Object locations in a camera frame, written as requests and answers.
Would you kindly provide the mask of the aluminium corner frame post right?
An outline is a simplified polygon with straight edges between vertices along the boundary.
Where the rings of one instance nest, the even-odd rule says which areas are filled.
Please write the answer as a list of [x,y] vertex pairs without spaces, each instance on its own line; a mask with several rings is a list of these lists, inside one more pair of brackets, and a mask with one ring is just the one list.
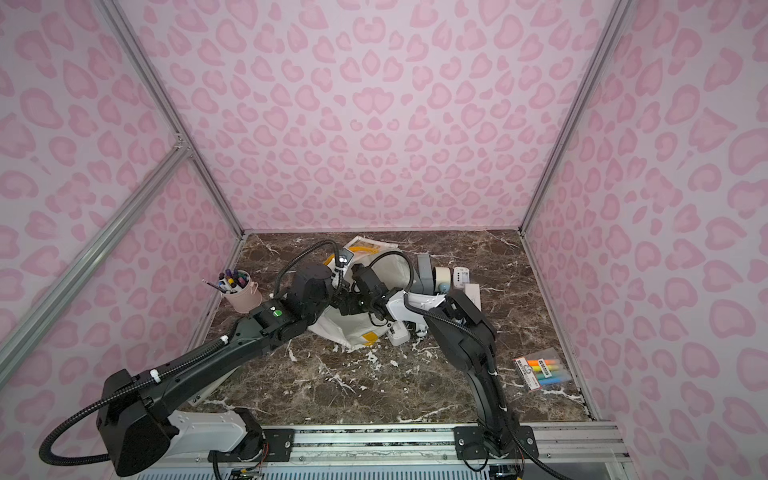
[[630,21],[636,8],[636,1],[619,0],[612,5],[612,10],[606,21],[605,27],[598,38],[596,48],[592,57],[586,65],[584,74],[578,83],[578,88],[571,101],[567,115],[558,132],[553,148],[545,163],[536,188],[534,190],[531,203],[526,210],[519,233],[525,237],[531,230],[538,210],[543,202],[544,196],[556,173],[571,138],[576,133],[582,114],[586,110],[590,98],[596,89],[604,68],[606,67],[610,56],[616,49],[621,35]]

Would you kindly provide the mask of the highlighter marker pack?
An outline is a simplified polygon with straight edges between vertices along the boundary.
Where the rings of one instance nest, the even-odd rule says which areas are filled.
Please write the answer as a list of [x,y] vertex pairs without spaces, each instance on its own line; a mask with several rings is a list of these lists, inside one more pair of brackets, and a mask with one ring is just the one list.
[[514,359],[524,386],[530,391],[556,386],[572,380],[572,375],[559,353],[548,348]]

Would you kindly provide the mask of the white canvas tote bag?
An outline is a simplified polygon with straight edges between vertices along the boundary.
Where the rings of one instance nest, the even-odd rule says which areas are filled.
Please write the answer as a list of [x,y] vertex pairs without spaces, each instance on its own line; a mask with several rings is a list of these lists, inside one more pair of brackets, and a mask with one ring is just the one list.
[[320,315],[309,330],[350,350],[371,346],[382,339],[387,339],[394,346],[408,342],[410,332],[405,323],[390,316],[384,301],[374,305],[366,296],[370,289],[356,283],[352,272],[353,267],[367,267],[381,254],[398,249],[395,243],[362,236],[348,242],[340,250],[346,267],[340,298]]

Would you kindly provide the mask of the aluminium diagonal frame bar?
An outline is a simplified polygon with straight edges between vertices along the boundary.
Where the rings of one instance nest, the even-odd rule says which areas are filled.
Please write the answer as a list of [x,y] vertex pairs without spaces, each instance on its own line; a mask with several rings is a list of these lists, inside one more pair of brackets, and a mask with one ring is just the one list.
[[22,317],[1,345],[1,384],[6,385],[21,367],[53,323],[82,291],[91,277],[135,225],[175,171],[190,156],[189,146],[180,142],[161,164],[126,199],[123,205],[50,285]]

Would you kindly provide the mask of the white square alarm clock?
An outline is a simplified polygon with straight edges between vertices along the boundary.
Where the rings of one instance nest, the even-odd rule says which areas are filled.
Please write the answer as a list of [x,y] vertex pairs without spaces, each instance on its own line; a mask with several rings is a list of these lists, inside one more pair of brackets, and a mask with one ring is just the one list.
[[475,283],[467,283],[464,292],[478,310],[482,310],[480,286]]

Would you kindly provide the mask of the aluminium corner frame post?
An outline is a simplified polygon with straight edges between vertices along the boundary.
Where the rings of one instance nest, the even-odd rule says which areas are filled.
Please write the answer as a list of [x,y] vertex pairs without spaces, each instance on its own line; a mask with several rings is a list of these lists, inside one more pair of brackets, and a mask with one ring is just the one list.
[[531,203],[526,210],[519,233],[525,237],[531,230],[538,210],[543,202],[544,196],[556,173],[571,138],[576,133],[582,114],[586,110],[590,98],[596,89],[604,68],[606,67],[610,56],[616,49],[621,35],[630,21],[636,8],[636,1],[619,0],[612,5],[612,10],[606,21],[605,27],[598,38],[596,48],[592,57],[586,65],[584,74],[578,83],[578,88],[571,101],[567,115],[558,132],[553,148],[545,163],[536,188],[534,190]]
[[197,145],[191,137],[190,130],[180,116],[168,90],[163,85],[160,76],[148,58],[138,35],[130,25],[119,2],[99,0],[95,2],[95,5],[101,12],[109,28],[112,30],[124,53],[128,56],[149,96],[173,130],[178,143],[190,152],[194,167],[207,188],[208,193],[212,196],[214,205],[223,215],[226,224],[238,239],[245,238],[245,229],[238,220],[229,201],[223,194],[222,189],[213,178],[210,169],[206,165]]

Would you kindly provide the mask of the pink pen holder cup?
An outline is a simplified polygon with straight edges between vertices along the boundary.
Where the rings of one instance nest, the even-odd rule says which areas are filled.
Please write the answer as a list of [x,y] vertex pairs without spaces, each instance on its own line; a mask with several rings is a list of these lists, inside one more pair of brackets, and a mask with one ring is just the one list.
[[258,283],[245,270],[226,269],[219,273],[215,282],[202,279],[202,283],[216,290],[241,314],[249,313],[263,301]]

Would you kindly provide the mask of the aluminium corner frame post left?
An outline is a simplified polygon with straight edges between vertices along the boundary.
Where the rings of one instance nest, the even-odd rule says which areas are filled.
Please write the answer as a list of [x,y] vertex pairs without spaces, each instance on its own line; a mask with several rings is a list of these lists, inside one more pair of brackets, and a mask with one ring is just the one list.
[[99,0],[95,2],[95,5],[101,12],[109,28],[112,30],[124,53],[128,56],[149,96],[173,130],[178,143],[190,152],[194,167],[207,188],[208,193],[212,196],[214,205],[223,215],[226,224],[238,239],[245,238],[245,229],[238,220],[229,201],[223,194],[222,189],[213,178],[210,169],[206,165],[197,145],[191,137],[190,130],[180,116],[168,90],[163,85],[160,76],[148,58],[138,35],[130,25],[119,2]]

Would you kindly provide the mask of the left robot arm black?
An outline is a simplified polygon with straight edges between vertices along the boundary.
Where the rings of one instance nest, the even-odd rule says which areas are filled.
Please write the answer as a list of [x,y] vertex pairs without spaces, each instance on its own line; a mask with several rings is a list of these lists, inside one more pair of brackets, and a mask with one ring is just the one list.
[[219,339],[153,370],[111,375],[96,425],[116,474],[140,473],[182,446],[208,453],[213,462],[263,460],[269,446],[249,410],[238,408],[200,427],[174,420],[174,413],[225,374],[306,332],[338,294],[344,273],[338,266],[305,265],[285,292],[239,318]]

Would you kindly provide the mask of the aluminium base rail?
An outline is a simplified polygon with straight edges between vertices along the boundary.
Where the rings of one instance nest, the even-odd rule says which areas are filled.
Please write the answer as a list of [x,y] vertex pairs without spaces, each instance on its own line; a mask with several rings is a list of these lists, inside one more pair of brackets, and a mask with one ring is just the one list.
[[528,423],[526,445],[537,452],[498,459],[480,449],[473,424],[274,426],[266,459],[225,459],[207,452],[165,458],[142,479],[545,479],[544,466],[571,479],[636,479],[627,445],[612,422]]

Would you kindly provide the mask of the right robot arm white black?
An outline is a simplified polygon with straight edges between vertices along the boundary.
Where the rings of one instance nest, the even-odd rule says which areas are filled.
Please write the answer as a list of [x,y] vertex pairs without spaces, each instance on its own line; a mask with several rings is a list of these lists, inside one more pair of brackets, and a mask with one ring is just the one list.
[[351,267],[346,282],[331,305],[343,315],[369,314],[395,320],[391,304],[400,296],[403,308],[423,318],[448,362],[467,378],[476,405],[482,441],[490,456],[503,458],[514,449],[517,421],[508,410],[495,360],[496,330],[484,313],[461,290],[451,290],[435,306],[413,298],[415,275],[404,285],[389,286],[370,266]]

